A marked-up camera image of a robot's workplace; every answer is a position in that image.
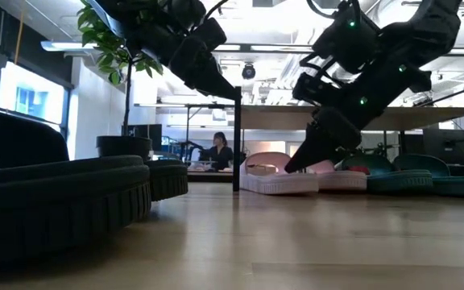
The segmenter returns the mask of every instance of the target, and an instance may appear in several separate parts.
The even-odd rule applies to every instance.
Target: red object
[[[370,170],[363,166],[351,166],[348,168],[349,171],[362,172],[366,175],[370,175]]]

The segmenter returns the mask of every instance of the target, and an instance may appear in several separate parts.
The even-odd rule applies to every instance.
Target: woman
[[[229,161],[234,159],[232,149],[228,147],[225,134],[218,132],[214,134],[214,146],[209,149],[210,159],[214,161],[213,169],[223,170],[229,167]]]

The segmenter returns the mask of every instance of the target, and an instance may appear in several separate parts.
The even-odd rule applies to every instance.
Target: black planter
[[[98,136],[96,147],[100,157],[138,155],[146,162],[150,159],[151,140],[132,136]]]

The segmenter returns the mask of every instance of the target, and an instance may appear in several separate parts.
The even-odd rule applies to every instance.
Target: teal chair
[[[464,176],[451,176],[447,164],[428,155],[401,155],[393,164],[397,169],[426,169],[433,175],[434,192],[443,197],[464,197]]]
[[[425,192],[433,189],[433,176],[427,170],[396,171],[393,164],[381,155],[352,155],[342,161],[341,167],[342,170],[367,168],[370,172],[370,193]]]

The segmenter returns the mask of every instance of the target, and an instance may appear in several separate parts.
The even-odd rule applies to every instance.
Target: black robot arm
[[[86,0],[131,55],[142,51],[168,67],[190,89],[235,99],[234,87],[221,75],[212,51],[226,42],[216,19],[198,0]],[[146,11],[151,17],[140,22]]]
[[[294,98],[316,105],[317,110],[287,172],[333,158],[338,148],[355,149],[361,142],[360,130],[406,89],[431,90],[431,72],[420,67],[448,53],[458,36],[462,0],[423,0],[408,22],[382,29],[357,11],[356,2],[339,5],[333,24],[305,59],[319,56],[329,62],[315,76],[303,73],[293,90]],[[336,63],[358,77],[340,85],[323,81],[325,70]]]

